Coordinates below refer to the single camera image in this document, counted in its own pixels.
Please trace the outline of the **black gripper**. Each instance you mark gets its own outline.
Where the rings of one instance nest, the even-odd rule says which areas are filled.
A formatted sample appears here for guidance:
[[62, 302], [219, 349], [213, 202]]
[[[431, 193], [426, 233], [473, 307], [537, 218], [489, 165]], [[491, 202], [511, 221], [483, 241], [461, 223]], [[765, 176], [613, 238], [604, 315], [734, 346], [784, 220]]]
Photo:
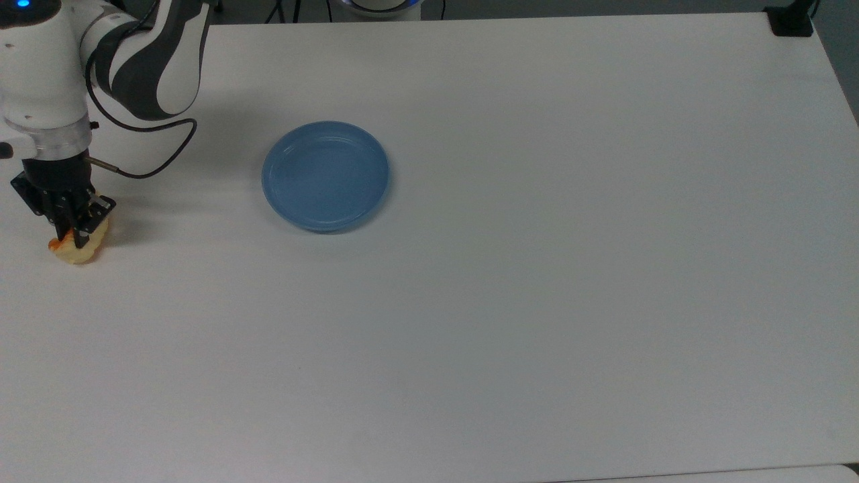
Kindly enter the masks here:
[[114, 199], [98, 195], [91, 184], [89, 151], [56, 161], [25, 159], [10, 184], [36, 216], [53, 220], [56, 239], [72, 233], [77, 250], [95, 248], [107, 232]]

